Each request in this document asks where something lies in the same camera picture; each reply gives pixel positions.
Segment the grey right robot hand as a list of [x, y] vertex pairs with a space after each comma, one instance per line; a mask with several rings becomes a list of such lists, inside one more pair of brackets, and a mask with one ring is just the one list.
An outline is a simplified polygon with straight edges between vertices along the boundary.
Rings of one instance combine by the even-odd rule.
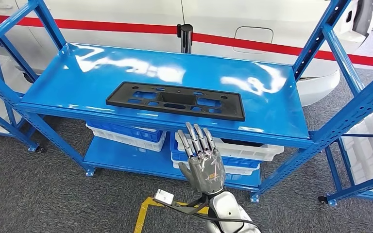
[[188, 166], [180, 162], [179, 169], [197, 192], [207, 195], [221, 192], [226, 172], [210, 131], [190, 122], [185, 125], [191, 141], [182, 130], [178, 130], [177, 134], [184, 146]]

